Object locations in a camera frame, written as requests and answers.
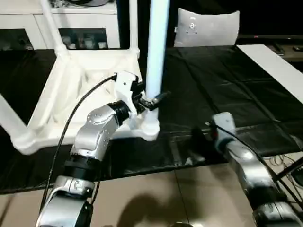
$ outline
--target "white pipe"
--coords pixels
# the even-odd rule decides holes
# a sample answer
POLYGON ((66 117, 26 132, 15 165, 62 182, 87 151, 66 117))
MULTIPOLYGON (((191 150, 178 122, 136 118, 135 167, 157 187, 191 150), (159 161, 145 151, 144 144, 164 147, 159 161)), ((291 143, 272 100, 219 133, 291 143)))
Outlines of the white pipe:
POLYGON ((14 147, 22 154, 30 155, 38 149, 34 131, 24 124, 1 94, 0 125, 9 134, 14 147))
MULTIPOLYGON (((169 18, 169 0, 151 0, 150 29, 146 73, 146 97, 155 98, 161 92, 166 33, 169 18)), ((145 123, 158 122, 158 109, 148 112, 145 123)))
POLYGON ((130 31, 130 49, 137 52, 138 48, 138 1, 129 0, 129 31, 130 31))
POLYGON ((45 16, 46 22, 48 24, 48 28, 52 34, 53 41, 54 41, 54 49, 56 54, 68 54, 68 51, 66 49, 66 46, 64 45, 61 35, 59 33, 58 27, 55 23, 55 20, 53 18, 53 14, 51 12, 51 6, 49 3, 49 0, 40 0, 40 4, 42 7, 43 14, 45 16))
POLYGON ((12 138, 19 137, 28 131, 27 126, 0 94, 0 125, 12 138))

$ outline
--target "dark background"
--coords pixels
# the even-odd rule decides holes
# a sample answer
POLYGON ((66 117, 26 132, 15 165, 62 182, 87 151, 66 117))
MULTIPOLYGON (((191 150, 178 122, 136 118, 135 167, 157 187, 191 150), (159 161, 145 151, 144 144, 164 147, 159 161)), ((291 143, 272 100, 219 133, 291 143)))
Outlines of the dark background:
MULTIPOLYGON (((198 14, 227 14, 240 11, 240 35, 303 35, 301 12, 297 0, 171 0, 167 47, 173 47, 178 8, 198 14)), ((120 42, 129 48, 129 5, 118 1, 120 42)), ((141 62, 146 62, 150 0, 138 0, 139 49, 141 62)))

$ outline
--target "white cabinet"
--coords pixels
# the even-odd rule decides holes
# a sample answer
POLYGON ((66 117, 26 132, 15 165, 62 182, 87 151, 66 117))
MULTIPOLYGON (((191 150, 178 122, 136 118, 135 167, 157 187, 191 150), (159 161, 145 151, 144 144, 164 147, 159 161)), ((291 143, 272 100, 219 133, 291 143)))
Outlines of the white cabinet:
MULTIPOLYGON (((53 49, 53 40, 44 15, 34 16, 47 48, 53 49)), ((99 34, 104 36, 99 39, 104 39, 103 42, 107 43, 108 48, 120 48, 117 14, 54 14, 53 17, 62 36, 62 31, 66 30, 70 30, 75 36, 77 33, 94 37, 99 34)))
MULTIPOLYGON (((73 39, 76 49, 85 49, 79 45, 83 39, 86 39, 87 46, 90 44, 90 49, 120 48, 115 1, 100 7, 56 8, 52 13, 59 32, 64 36, 63 41, 73 39)), ((54 48, 39 0, 0 0, 0 49, 1 44, 7 43, 13 34, 26 36, 21 42, 27 39, 34 49, 54 48)))
POLYGON ((28 45, 34 49, 46 49, 46 45, 34 15, 0 15, 0 44, 14 49, 16 45, 28 45))

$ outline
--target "white strip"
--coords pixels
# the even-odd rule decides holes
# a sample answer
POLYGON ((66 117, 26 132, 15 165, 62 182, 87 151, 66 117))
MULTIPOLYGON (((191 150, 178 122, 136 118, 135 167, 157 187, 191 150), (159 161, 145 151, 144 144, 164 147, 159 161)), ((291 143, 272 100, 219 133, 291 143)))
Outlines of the white strip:
POLYGON ((255 63, 303 103, 303 74, 265 45, 238 45, 255 63))

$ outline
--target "black fabric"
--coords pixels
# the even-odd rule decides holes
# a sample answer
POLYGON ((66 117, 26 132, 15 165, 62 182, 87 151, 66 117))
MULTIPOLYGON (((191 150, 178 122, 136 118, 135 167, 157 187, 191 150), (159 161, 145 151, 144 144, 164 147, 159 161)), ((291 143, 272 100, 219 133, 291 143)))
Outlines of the black fabric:
MULTIPOLYGON (((0 57, 0 92, 27 122, 54 53, 11 51, 0 52, 0 57)), ((302 148, 303 105, 236 47, 168 49, 162 90, 172 95, 160 107, 158 138, 112 141, 102 163, 102 180, 224 162, 206 139, 205 125, 223 111, 232 113, 238 136, 262 156, 302 148)), ((0 135, 0 193, 43 188, 55 148, 23 156, 3 131, 0 135)), ((70 150, 62 147, 54 179, 63 172, 70 150)))

